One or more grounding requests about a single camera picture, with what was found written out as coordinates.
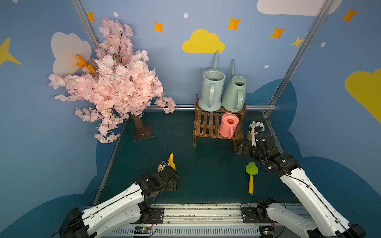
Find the mint green watering can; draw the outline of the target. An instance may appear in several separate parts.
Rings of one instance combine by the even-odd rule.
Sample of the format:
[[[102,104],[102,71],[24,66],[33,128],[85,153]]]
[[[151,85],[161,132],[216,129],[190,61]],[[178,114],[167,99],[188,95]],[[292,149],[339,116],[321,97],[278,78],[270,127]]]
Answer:
[[[231,76],[231,81],[222,97],[222,107],[230,112],[239,112],[245,105],[247,80],[235,74],[235,59],[232,59]]]

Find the pale blue watering can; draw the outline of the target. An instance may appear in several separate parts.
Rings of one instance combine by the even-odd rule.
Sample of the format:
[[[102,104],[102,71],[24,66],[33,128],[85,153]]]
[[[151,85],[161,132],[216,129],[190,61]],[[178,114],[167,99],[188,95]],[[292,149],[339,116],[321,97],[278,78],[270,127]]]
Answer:
[[[226,74],[217,69],[219,51],[216,51],[212,69],[203,72],[201,96],[198,105],[207,112],[215,112],[222,107],[222,91]]]

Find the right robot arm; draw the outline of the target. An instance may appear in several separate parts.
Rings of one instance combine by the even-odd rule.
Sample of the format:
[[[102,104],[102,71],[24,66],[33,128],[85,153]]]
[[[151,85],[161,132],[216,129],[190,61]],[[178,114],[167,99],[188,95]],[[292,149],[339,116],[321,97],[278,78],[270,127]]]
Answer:
[[[351,224],[324,198],[307,177],[299,162],[288,153],[280,153],[273,136],[256,134],[254,142],[242,141],[237,153],[253,159],[247,165],[250,175],[249,194],[254,193],[254,175],[263,165],[273,172],[294,193],[311,216],[305,219],[286,209],[274,199],[268,198],[256,208],[243,208],[245,223],[256,219],[278,222],[301,238],[363,238],[365,230],[358,224]]]

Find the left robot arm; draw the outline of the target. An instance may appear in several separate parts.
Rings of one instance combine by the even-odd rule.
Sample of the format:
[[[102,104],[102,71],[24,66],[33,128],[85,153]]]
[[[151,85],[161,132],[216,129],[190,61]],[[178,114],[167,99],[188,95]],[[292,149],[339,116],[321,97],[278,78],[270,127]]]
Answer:
[[[72,209],[58,235],[61,238],[101,238],[124,224],[146,221],[151,213],[147,200],[166,190],[173,190],[179,179],[172,166],[165,166],[153,175],[141,176],[123,192],[103,203],[83,211]]]

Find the brown wooden slatted shelf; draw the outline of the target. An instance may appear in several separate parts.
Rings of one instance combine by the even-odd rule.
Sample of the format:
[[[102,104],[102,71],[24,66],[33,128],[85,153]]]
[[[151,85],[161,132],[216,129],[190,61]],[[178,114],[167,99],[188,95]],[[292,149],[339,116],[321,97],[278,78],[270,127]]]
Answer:
[[[238,151],[241,141],[243,140],[243,130],[242,130],[242,121],[247,112],[247,105],[244,104],[244,107],[239,112],[230,112],[221,107],[216,112],[207,112],[201,109],[198,105],[199,97],[196,95],[195,100],[195,117],[194,117],[194,126],[193,126],[193,146],[196,147],[196,141],[198,137],[206,138],[218,138],[218,139],[227,139],[220,135],[220,125],[222,116],[226,113],[232,113],[236,115],[239,119],[239,123],[236,127],[235,134],[231,138],[233,141],[234,151]]]

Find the yellow watering can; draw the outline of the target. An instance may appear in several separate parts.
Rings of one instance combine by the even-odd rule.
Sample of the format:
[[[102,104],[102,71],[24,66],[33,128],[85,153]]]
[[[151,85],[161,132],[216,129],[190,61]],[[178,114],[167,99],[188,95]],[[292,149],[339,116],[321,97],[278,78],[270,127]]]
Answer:
[[[174,164],[174,154],[171,153],[170,156],[169,156],[169,159],[168,159],[168,165],[167,166],[170,166],[172,167],[174,170],[176,170],[176,165]]]

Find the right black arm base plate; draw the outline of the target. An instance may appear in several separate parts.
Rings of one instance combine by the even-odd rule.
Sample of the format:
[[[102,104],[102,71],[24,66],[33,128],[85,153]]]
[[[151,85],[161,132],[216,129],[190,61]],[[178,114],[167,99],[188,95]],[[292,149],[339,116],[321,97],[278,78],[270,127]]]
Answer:
[[[266,223],[268,222],[268,216],[264,208],[241,208],[243,222],[247,223]]]

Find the pink watering can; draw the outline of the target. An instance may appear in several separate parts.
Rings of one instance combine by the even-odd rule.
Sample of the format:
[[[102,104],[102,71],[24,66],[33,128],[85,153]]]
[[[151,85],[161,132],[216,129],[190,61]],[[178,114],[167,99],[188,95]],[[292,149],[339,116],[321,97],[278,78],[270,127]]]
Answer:
[[[227,139],[231,139],[239,123],[239,118],[235,114],[225,113],[221,118],[219,134]]]

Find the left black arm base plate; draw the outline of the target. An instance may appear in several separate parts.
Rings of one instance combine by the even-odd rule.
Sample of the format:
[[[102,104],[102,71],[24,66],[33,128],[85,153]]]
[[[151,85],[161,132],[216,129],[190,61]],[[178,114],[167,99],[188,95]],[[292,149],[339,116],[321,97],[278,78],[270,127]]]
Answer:
[[[162,224],[164,219],[164,211],[165,209],[163,207],[148,208],[142,212],[139,222]]]

